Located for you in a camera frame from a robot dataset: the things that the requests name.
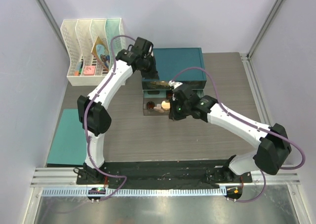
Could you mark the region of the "gold round compact jar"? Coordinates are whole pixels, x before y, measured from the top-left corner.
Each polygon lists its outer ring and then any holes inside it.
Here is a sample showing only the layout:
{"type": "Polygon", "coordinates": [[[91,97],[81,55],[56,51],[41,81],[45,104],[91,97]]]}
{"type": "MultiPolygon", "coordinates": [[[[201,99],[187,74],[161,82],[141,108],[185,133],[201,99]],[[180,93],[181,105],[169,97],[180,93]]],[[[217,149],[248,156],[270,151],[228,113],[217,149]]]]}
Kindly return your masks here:
{"type": "Polygon", "coordinates": [[[169,110],[170,109],[170,101],[169,100],[164,100],[161,102],[161,108],[163,110],[169,110]]]}

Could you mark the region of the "small black jar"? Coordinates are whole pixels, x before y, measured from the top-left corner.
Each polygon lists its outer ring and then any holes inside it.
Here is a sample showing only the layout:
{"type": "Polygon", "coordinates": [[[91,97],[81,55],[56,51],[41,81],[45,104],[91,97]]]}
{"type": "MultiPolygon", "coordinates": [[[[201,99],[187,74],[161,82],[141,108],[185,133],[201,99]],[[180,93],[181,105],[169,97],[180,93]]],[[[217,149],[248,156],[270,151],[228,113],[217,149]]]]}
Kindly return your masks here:
{"type": "Polygon", "coordinates": [[[147,108],[148,110],[154,109],[154,107],[155,107],[155,103],[154,103],[153,101],[148,101],[148,102],[146,103],[146,108],[147,108]]]}

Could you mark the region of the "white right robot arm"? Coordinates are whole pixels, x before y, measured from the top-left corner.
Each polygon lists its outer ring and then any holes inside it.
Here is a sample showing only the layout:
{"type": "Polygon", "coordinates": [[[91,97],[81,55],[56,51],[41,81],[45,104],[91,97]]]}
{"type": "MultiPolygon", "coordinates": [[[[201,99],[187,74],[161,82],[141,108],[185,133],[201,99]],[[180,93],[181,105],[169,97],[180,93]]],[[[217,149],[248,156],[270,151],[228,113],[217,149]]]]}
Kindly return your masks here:
{"type": "Polygon", "coordinates": [[[229,182],[240,175],[261,170],[276,175],[291,153],[286,141],[285,128],[279,124],[269,126],[253,121],[220,104],[217,99],[205,95],[199,97],[188,84],[170,81],[172,90],[169,118],[174,121],[188,116],[220,126],[251,144],[255,150],[244,155],[233,155],[223,169],[229,182]]]}

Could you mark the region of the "clear acrylic drawer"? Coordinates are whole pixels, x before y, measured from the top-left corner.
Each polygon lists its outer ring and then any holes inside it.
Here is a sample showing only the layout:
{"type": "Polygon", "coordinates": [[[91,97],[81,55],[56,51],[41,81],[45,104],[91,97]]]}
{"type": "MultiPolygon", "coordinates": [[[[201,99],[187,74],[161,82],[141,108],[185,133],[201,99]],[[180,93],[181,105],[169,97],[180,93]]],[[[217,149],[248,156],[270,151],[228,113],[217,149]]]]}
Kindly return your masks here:
{"type": "Polygon", "coordinates": [[[144,116],[169,116],[170,110],[165,110],[164,113],[159,113],[154,109],[148,110],[146,108],[146,103],[148,101],[153,101],[155,106],[160,105],[164,100],[169,100],[172,98],[172,89],[168,90],[143,90],[143,114],[144,116]]]}
{"type": "MultiPolygon", "coordinates": [[[[204,81],[181,81],[181,83],[188,84],[194,90],[202,90],[206,85],[204,81]]],[[[142,81],[143,90],[167,90],[169,88],[168,81],[142,81]]]]}

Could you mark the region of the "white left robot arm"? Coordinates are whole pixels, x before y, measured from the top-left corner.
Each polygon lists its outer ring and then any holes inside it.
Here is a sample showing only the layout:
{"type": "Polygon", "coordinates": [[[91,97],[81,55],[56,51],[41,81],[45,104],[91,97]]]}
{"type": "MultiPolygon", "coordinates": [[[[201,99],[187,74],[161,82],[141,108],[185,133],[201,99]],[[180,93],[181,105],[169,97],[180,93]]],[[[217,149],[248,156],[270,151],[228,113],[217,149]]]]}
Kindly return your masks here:
{"type": "Polygon", "coordinates": [[[141,72],[144,79],[159,79],[153,43],[138,37],[127,49],[114,53],[113,43],[118,38],[131,37],[118,35],[111,39],[113,66],[89,95],[81,95],[77,100],[79,121],[82,123],[87,141],[85,164],[91,168],[88,178],[95,184],[101,183],[105,178],[105,171],[100,167],[105,162],[103,155],[105,132],[112,122],[107,109],[114,95],[136,71],[141,72]]]}

